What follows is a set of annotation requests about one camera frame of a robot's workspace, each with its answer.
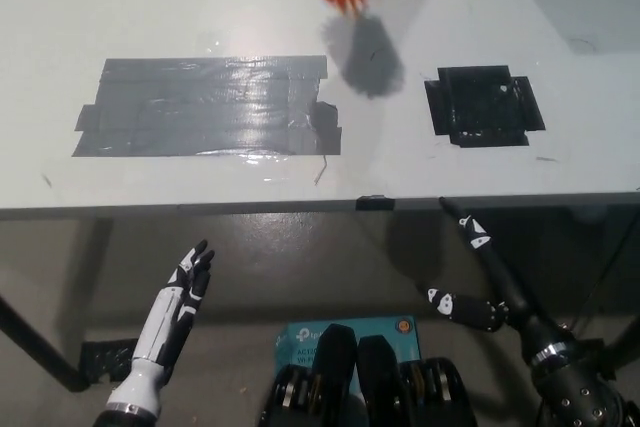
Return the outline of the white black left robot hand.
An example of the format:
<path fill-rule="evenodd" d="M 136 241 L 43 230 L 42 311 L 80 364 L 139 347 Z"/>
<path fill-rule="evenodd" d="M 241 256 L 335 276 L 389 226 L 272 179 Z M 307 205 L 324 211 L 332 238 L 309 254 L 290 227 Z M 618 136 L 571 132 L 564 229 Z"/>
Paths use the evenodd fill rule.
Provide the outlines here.
<path fill-rule="evenodd" d="M 211 278 L 215 252 L 203 240 L 158 292 L 132 355 L 131 370 L 109 396 L 96 426 L 154 426 L 169 382 Z"/>

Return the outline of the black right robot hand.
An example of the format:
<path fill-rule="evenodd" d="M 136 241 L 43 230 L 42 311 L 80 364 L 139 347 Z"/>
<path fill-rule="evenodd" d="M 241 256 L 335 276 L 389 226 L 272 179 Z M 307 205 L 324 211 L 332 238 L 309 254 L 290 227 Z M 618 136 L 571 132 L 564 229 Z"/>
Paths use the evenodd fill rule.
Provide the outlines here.
<path fill-rule="evenodd" d="M 477 218 L 450 198 L 441 197 L 439 204 L 456 222 L 463 242 L 483 268 L 496 301 L 421 287 L 419 291 L 435 311 L 453 323 L 483 332 L 508 325 L 518 333 L 523 360 L 532 369 L 582 356 L 583 348 L 574 335 L 552 320 L 518 272 L 494 249 L 493 236 Z"/>

